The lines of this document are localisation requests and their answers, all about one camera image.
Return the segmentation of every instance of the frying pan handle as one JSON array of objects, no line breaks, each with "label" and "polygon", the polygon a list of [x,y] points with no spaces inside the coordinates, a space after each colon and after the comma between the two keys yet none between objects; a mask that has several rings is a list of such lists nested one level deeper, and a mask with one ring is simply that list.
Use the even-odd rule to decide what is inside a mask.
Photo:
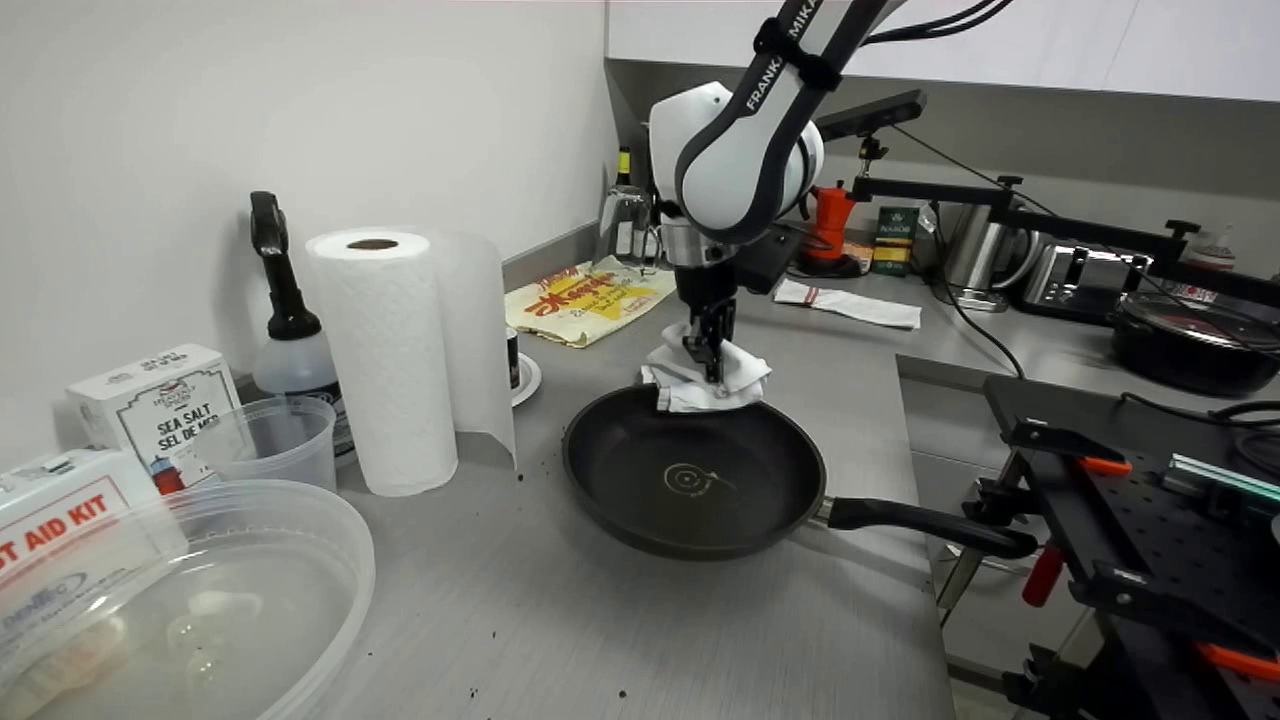
[{"label": "frying pan handle", "polygon": [[987,555],[1018,560],[1036,552],[1036,538],[1027,533],[992,528],[956,515],[925,510],[890,500],[845,498],[831,501],[827,527],[833,530],[856,530],[869,525],[896,525],[936,536],[980,550]]}]

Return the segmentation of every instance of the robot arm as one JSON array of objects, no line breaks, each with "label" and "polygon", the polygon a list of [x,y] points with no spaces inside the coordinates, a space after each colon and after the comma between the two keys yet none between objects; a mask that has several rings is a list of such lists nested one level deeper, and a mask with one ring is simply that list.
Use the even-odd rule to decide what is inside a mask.
[{"label": "robot arm", "polygon": [[755,37],[755,59],[731,94],[708,83],[649,114],[662,234],[690,306],[690,355],[721,382],[737,282],[728,265],[804,196],[822,169],[810,122],[872,29],[906,0],[786,0]]}]

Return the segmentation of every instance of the kitchen counter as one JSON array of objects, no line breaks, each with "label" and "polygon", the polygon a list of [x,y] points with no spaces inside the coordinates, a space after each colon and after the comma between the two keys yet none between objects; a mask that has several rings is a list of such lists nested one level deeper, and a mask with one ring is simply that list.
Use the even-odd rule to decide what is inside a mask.
[{"label": "kitchen counter", "polygon": [[[831,495],[916,502],[900,373],[977,387],[1004,357],[915,278],[823,284],[920,305],[923,327],[742,293],[736,340],[773,366],[768,401],[813,437]],[[751,557],[681,562],[622,544],[575,505],[564,427],[631,383],[684,315],[668,299],[586,350],[521,336],[543,384],[516,410],[518,478],[479,436],[461,438],[449,484],[415,497],[375,497],[358,468],[339,473],[372,532],[378,584],[326,717],[952,716],[919,534],[805,527]],[[1033,379],[1221,405],[1116,368],[1106,328],[973,315]]]}]

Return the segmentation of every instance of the white napkin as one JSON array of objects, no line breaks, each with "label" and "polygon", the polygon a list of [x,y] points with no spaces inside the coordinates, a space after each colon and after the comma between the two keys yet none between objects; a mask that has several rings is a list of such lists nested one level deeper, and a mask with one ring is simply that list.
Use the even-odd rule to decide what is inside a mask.
[{"label": "white napkin", "polygon": [[787,305],[808,305],[888,328],[914,331],[920,327],[920,309],[915,305],[887,302],[842,290],[810,287],[785,278],[773,293],[773,301]]},{"label": "white napkin", "polygon": [[768,363],[724,341],[724,380],[710,384],[681,342],[689,332],[689,323],[668,325],[662,331],[663,343],[645,359],[649,364],[640,366],[640,378],[658,386],[659,411],[713,413],[764,400],[764,380],[773,372]]}]

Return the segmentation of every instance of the black pot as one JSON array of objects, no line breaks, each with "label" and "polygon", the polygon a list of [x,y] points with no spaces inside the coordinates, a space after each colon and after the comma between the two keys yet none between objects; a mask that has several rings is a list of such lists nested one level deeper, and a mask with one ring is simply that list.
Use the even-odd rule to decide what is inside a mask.
[{"label": "black pot", "polygon": [[1125,296],[1112,315],[1111,347],[1120,364],[1165,384],[1221,397],[1253,393],[1276,377],[1276,356],[1249,350],[1213,325],[1280,355],[1272,328],[1225,307],[1184,302],[1194,311],[1164,295]]}]

